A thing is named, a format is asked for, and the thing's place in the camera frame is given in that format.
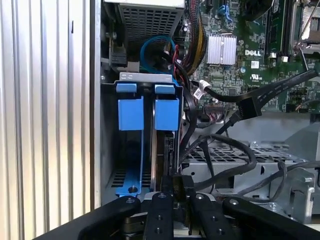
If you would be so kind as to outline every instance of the silver heatsink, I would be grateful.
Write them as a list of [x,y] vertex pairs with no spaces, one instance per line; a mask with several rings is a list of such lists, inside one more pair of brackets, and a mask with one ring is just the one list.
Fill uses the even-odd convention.
[[211,34],[208,40],[207,64],[234,65],[237,37],[230,34]]
[[[118,4],[130,44],[141,45],[157,35],[173,36],[185,10],[185,0],[104,0]],[[166,40],[156,41],[164,44]]]

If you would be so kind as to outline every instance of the metal grille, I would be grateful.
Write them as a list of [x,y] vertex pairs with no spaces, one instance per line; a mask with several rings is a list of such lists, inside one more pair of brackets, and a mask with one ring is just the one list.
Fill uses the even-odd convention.
[[[126,170],[119,169],[116,171],[111,187],[112,188],[121,188],[124,186],[126,178]],[[151,173],[146,171],[142,174],[142,187],[149,188],[151,184]]]
[[[266,161],[294,161],[301,162],[303,159],[292,156],[286,153],[287,148],[276,148],[276,147],[257,147],[252,148],[258,162],[266,162]],[[239,162],[247,159],[247,155],[245,155],[242,151],[238,149],[230,149],[224,147],[217,148],[209,148],[209,153],[212,162]],[[198,162],[205,162],[206,159],[204,157],[204,153],[201,148],[197,148],[196,151],[192,152],[188,155],[187,159],[196,160]]]
[[[172,36],[183,14],[183,9],[123,4],[119,5],[119,10],[125,23],[129,43],[138,45],[156,35]],[[162,45],[165,42],[158,40],[154,43]]]

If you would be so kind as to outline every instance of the green circuit board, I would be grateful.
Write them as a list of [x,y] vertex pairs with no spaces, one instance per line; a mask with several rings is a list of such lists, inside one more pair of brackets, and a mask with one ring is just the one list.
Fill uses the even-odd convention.
[[[207,35],[232,34],[237,37],[236,63],[234,65],[209,65],[206,63],[207,56],[205,56],[191,79],[207,81],[211,84],[211,89],[220,94],[239,95],[303,72],[302,62],[298,57],[290,57],[288,62],[282,62],[279,59],[270,60],[266,57],[267,13],[254,22],[244,21],[238,0],[224,2],[229,6],[232,22],[228,23],[223,16],[218,15],[220,1],[214,1],[214,7],[210,10],[206,7],[205,1],[200,4],[202,21]],[[281,24],[283,18],[283,15],[279,14],[279,18],[274,21],[276,24]],[[273,42],[278,43],[279,41],[279,39],[275,39]],[[309,69],[315,68],[320,71],[319,59],[318,55],[307,55],[306,61]],[[271,100],[263,111],[293,112],[299,104],[319,98],[320,80],[315,79],[281,93]],[[208,94],[205,94],[198,101],[198,107],[202,109],[214,101]],[[230,104],[227,107],[236,109],[236,106]],[[320,106],[310,104],[304,112],[319,113]]]

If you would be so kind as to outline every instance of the ventilation slot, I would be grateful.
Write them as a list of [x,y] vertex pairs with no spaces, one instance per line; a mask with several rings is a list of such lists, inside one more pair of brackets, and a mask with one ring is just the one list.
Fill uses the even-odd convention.
[[124,186],[124,182],[125,182],[125,177],[126,177],[126,171],[125,170],[118,170],[115,173],[113,182],[111,187],[112,188],[121,188]]
[[[130,45],[141,46],[145,40],[157,36],[172,36],[183,14],[183,9],[155,8],[151,6],[136,6],[120,4],[122,20]],[[162,47],[166,40],[153,42],[154,46]]]

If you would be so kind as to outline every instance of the motherboard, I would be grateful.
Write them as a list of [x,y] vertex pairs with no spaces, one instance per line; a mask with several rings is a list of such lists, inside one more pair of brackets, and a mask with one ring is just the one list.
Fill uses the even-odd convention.
[[[290,27],[286,26],[288,17],[292,14],[290,6],[286,5],[287,2],[290,1],[275,0],[273,6],[260,18],[247,21],[243,18],[241,0],[203,0],[200,9],[208,36],[208,48],[206,56],[191,79],[208,82],[212,90],[222,95],[240,95],[303,72],[302,60],[299,56],[293,56],[291,52],[291,32],[286,31]],[[217,48],[220,48],[217,47],[217,43],[219,44],[222,38],[225,39],[225,46],[220,56],[225,56],[220,59],[215,53]],[[232,54],[235,54],[234,62],[229,61]],[[320,71],[318,52],[306,54],[305,61],[309,69]],[[313,103],[319,98],[320,78],[314,78],[281,93],[271,100],[263,111],[319,113],[319,102]],[[225,108],[236,109],[236,106],[225,105],[205,94],[198,100],[198,108],[222,111]]]

